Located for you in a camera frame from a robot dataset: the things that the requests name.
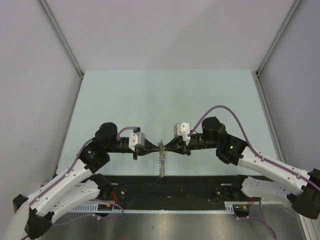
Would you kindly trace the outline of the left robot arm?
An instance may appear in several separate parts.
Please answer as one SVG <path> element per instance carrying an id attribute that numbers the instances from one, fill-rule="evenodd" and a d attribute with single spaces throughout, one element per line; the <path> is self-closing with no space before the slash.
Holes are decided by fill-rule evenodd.
<path id="1" fill-rule="evenodd" d="M 74 207 L 91 200 L 107 199 L 112 184 L 98 170 L 110 161 L 111 153 L 129 153 L 137 159 L 160 151 L 139 127 L 131 126 L 130 130 L 128 137 L 122 137 L 126 128 L 118 130 L 112 122 L 103 123 L 65 170 L 36 192 L 17 195 L 12 203 L 14 216 L 21 224 L 16 224 L 14 230 L 21 230 L 24 239 L 35 240 Z"/>

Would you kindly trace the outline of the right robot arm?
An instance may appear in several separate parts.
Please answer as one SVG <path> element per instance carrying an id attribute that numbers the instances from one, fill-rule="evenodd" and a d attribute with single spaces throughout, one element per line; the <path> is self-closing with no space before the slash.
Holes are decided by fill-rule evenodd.
<path id="1" fill-rule="evenodd" d="M 280 202 L 298 214 L 316 220 L 320 216 L 320 171 L 300 169 L 269 158 L 254 149 L 247 140 L 230 135 L 216 117 L 205 118 L 201 133 L 191 133 L 188 123 L 174 126 L 174 138 L 165 150 L 190 155 L 194 150 L 215 149 L 219 160 L 246 168 L 266 177 L 258 181 L 253 177 L 237 175 L 231 184 L 230 194 L 242 201 L 245 197 Z"/>

